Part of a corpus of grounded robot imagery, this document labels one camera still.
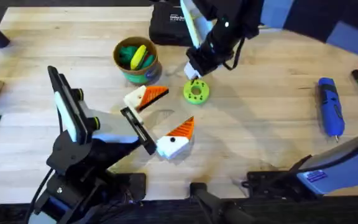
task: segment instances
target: wooden table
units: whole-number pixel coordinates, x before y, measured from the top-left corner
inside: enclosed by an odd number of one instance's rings
[[[111,111],[135,89],[111,57],[114,46],[134,35],[148,37],[151,7],[12,7],[1,22],[12,40],[0,50],[0,203],[30,202],[46,174],[45,160],[58,136],[56,107],[47,65],[85,91],[90,108]],[[322,134],[314,87],[335,79],[346,130],[340,143],[358,135],[358,86],[350,77],[358,56],[289,32],[247,41],[238,67],[205,77],[210,99],[184,102],[186,47],[158,46],[161,85],[172,105],[195,116],[195,145],[173,161],[144,149],[114,166],[145,172],[146,199],[185,198],[193,180],[208,183],[219,197],[241,197],[233,184],[249,170],[287,169],[298,159],[337,145]],[[358,194],[358,188],[337,194]]]

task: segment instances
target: black cable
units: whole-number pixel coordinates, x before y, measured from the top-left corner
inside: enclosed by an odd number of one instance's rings
[[[30,207],[29,207],[27,213],[25,214],[25,218],[24,218],[25,224],[28,224],[28,222],[30,220],[31,213],[34,210],[35,201],[37,200],[38,195],[40,194],[40,192],[42,190],[42,187],[45,185],[46,181],[49,179],[49,176],[52,173],[52,171],[53,171],[53,169],[50,168],[47,175],[44,177],[44,179],[42,180],[41,184],[39,185],[37,191],[35,192],[34,197],[31,200]]]
[[[233,70],[233,69],[235,69],[237,67],[237,64],[239,63],[239,59],[240,59],[241,48],[244,45],[245,40],[246,40],[245,37],[243,37],[240,40],[240,44],[239,44],[239,46],[237,47],[237,50],[236,50],[236,55],[234,56],[233,67],[230,67],[230,66],[227,65],[226,62],[223,62],[223,66],[225,68],[227,68],[229,71],[231,71],[231,70]]]
[[[59,120],[59,132],[61,134],[63,132],[63,124],[62,124],[62,116],[61,116],[59,110],[57,110],[57,117],[58,117],[58,120]],[[53,171],[53,169],[50,168],[49,171],[47,172],[47,175],[45,175],[44,179],[41,181],[41,184],[38,186],[38,189],[35,192],[34,196],[32,197],[30,207],[27,210],[27,213],[25,214],[24,224],[29,223],[31,213],[34,210],[35,201],[37,200],[37,198],[38,198],[38,196],[39,196],[39,194],[40,194],[40,192],[42,190],[42,187],[44,187],[45,183],[47,182],[47,180],[49,179],[50,175],[52,174],[52,171]]]

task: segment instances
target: green ring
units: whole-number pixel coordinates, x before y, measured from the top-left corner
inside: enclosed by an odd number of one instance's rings
[[[195,95],[194,93],[191,92],[191,89],[194,87],[200,89],[201,93],[199,95]],[[202,104],[209,97],[209,87],[204,81],[190,80],[186,82],[185,86],[183,87],[183,96],[189,103],[195,105]]]

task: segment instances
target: black case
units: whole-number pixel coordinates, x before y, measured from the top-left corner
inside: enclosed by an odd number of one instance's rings
[[[154,4],[149,36],[155,44],[193,46],[181,8],[164,2]]]

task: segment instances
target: orange triangle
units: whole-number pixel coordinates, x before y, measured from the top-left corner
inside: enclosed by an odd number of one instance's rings
[[[193,130],[194,130],[194,116],[189,118],[179,127],[169,132],[167,136],[183,136],[190,140],[193,135]]]
[[[142,101],[140,102],[140,105],[137,106],[136,109],[139,110],[139,108],[145,106],[150,101],[156,99],[158,96],[160,96],[162,93],[166,92],[167,90],[168,87],[165,86],[148,86],[142,97]]]

